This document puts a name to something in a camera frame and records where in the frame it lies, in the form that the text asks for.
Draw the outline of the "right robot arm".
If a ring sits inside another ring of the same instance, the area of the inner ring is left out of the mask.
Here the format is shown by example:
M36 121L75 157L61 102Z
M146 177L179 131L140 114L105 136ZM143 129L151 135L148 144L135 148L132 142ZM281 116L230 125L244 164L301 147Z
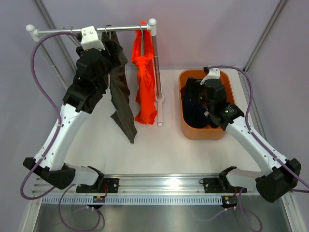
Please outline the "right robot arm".
M181 90L182 100L200 104L208 111L212 122L235 138L258 164L260 171L246 171L231 166L218 175L219 188L229 192L233 188L256 190L262 198L273 203L297 186L301 164L287 159L250 125L245 114L227 99L224 85L219 79L189 77Z

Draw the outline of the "orange shorts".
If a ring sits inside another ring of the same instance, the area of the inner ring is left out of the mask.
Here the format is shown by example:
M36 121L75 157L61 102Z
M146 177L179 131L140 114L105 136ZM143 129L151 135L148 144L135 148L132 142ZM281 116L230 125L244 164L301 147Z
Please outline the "orange shorts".
M137 82L139 85L136 102L140 105L140 111L135 121L141 124L152 125L157 116L155 106L155 75L153 67L153 48L150 32L144 31L144 56L140 55L140 30L136 30L136 38L133 44L131 62L137 67Z

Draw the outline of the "olive green shorts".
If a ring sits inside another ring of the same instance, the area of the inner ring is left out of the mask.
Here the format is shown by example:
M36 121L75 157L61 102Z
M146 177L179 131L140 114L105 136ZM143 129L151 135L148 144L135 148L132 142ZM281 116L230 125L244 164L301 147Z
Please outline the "olive green shorts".
M112 42L120 60L120 65L110 72L111 102L115 108L115 112L111 115L111 118L122 130L130 143L133 144L137 130L134 125L134 116L129 106L130 90L125 74L125 65L128 63L128 60L115 31L102 33L101 40L103 42Z

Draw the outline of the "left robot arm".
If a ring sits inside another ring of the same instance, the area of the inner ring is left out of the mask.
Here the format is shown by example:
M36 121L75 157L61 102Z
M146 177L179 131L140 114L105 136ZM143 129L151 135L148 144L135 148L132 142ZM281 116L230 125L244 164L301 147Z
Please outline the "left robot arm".
M87 185L94 193L103 189L103 173L93 167L77 167L65 163L65 157L78 130L89 118L108 89L108 75L120 65L112 41L104 42L104 50L77 47L79 55L73 83L63 97L57 121L41 150L25 158L23 166L57 189L70 185Z

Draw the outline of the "navy blue shorts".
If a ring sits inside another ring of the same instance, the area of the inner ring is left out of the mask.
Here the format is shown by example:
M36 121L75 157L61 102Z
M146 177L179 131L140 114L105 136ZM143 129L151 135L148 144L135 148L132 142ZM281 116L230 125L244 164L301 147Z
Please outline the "navy blue shorts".
M191 85L186 84L181 88L180 93L183 118L187 125L196 129L202 129L206 126L213 129L218 128L218 125L209 116L208 110L198 101L196 91Z

